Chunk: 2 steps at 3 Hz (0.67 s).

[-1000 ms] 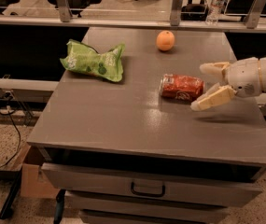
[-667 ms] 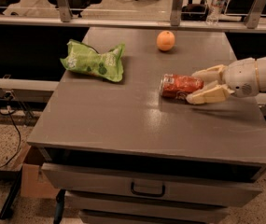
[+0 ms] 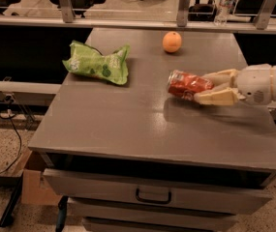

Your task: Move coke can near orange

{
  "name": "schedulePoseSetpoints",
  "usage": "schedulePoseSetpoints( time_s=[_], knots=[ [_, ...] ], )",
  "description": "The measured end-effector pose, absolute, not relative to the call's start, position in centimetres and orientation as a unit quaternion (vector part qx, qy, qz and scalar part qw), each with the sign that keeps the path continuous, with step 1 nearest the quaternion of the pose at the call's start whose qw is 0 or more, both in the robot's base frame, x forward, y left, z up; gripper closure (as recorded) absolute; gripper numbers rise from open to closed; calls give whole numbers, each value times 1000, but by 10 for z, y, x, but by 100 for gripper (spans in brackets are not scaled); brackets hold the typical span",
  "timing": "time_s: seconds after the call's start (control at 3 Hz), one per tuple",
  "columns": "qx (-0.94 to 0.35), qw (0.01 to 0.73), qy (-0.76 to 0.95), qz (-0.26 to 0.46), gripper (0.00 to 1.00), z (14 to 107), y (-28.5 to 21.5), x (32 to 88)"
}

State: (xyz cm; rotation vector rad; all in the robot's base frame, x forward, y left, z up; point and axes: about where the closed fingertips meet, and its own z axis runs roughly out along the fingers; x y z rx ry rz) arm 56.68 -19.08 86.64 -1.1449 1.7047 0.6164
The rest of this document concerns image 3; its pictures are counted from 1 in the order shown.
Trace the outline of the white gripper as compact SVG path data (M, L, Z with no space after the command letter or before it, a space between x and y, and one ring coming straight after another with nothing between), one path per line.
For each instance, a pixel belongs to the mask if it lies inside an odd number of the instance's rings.
M202 105L229 106L240 100L251 105L267 105L271 102L271 66L268 64L248 66L238 72L228 69L203 76L215 87L228 86L222 90L208 90L194 94L194 101Z

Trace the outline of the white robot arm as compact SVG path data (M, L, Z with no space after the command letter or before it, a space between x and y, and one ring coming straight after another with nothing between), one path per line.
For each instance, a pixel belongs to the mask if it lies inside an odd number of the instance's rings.
M203 76L213 82L211 90L194 95L194 101L203 105L268 105L276 102L276 66L260 64L242 70L229 69Z

